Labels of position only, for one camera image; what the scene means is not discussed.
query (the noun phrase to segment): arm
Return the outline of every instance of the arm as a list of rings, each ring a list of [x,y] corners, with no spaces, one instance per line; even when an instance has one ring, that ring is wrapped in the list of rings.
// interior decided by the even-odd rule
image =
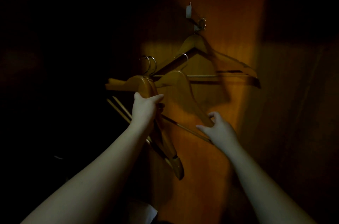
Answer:
[[[132,122],[98,158],[55,191],[22,223],[97,223],[113,206],[153,128],[163,95],[134,96]]]
[[[315,223],[240,146],[232,126],[211,112],[214,127],[197,126],[229,158],[260,223]]]

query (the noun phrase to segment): metal hanger hook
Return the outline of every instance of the metal hanger hook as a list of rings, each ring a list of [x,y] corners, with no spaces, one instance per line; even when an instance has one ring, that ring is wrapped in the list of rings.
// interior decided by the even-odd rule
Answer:
[[[150,70],[150,59],[149,59],[147,56],[142,55],[142,56],[139,58],[139,60],[141,60],[141,59],[143,59],[143,58],[145,58],[145,59],[148,60],[148,69],[147,69],[146,72],[142,73],[142,75],[145,74],[145,73],[147,73],[147,72]]]
[[[174,58],[176,59],[176,58],[178,58],[180,55],[185,55],[185,56],[186,56],[186,59],[187,59],[186,65],[185,65],[184,67],[181,68],[181,70],[183,70],[184,68],[186,68],[186,66],[187,66],[188,63],[189,63],[189,57],[187,56],[187,54],[181,53],[181,54],[178,54],[177,56],[175,56]]]
[[[149,74],[149,76],[152,76],[156,71],[157,71],[157,61],[155,60],[154,57],[152,56],[148,56],[149,58],[152,58],[154,60],[154,64],[155,64],[155,68],[154,68],[154,71],[152,73]]]

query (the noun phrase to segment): hand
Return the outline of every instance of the hand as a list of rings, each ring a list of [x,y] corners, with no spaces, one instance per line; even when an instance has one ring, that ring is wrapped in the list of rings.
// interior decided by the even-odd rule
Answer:
[[[229,124],[227,121],[224,121],[218,112],[210,112],[209,117],[214,117],[212,120],[214,122],[213,127],[209,128],[197,125],[197,128],[206,134],[216,147],[228,155],[232,149],[240,146],[237,139],[237,134],[235,133],[231,124]]]
[[[138,92],[136,92],[134,94],[131,125],[151,132],[153,128],[153,120],[157,111],[156,104],[163,98],[163,94],[158,94],[150,98],[143,98]]]

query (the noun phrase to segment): forearm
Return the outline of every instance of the forearm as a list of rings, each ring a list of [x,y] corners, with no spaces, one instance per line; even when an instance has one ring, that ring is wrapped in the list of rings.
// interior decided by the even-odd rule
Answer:
[[[225,151],[260,223],[315,223],[241,147]]]
[[[113,205],[146,140],[131,124],[108,149],[40,204],[23,223],[96,223]]]

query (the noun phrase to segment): wooden hanger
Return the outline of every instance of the wooden hanger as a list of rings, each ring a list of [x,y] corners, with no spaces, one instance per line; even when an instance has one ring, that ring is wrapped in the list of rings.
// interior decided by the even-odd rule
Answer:
[[[216,69],[215,61],[217,60],[222,62],[223,70],[218,71],[241,71],[249,76],[257,78],[256,71],[253,70],[250,66],[248,66],[245,63],[242,63],[241,61],[238,61],[235,58],[232,58],[230,56],[227,56],[225,54],[213,50],[210,47],[210,45],[205,41],[205,39],[199,35],[191,35],[188,38],[186,38],[181,48],[179,49],[177,55],[183,55],[188,51],[192,50],[193,48],[196,48],[199,51],[201,51],[203,53],[202,56],[210,60],[213,63],[215,69]],[[173,61],[174,61],[173,58],[169,58],[168,60],[162,62],[161,64],[158,64],[155,74],[161,71],[163,68],[167,67]]]
[[[105,87],[107,90],[139,92],[144,98],[149,98],[157,94],[156,88],[152,85],[152,81],[149,81],[144,76],[133,76],[127,81],[109,78],[108,84],[105,84]],[[155,120],[162,137],[155,135],[153,141],[165,153],[172,165],[174,174],[181,180],[184,177],[184,169],[177,155],[177,151],[164,129],[160,111],[157,111]]]
[[[157,88],[175,86],[185,98],[185,102],[190,106],[199,119],[201,119],[202,123],[207,127],[213,127],[213,121],[199,107],[193,96],[191,84],[183,72],[179,70],[170,71],[158,81],[155,81],[154,85]]]

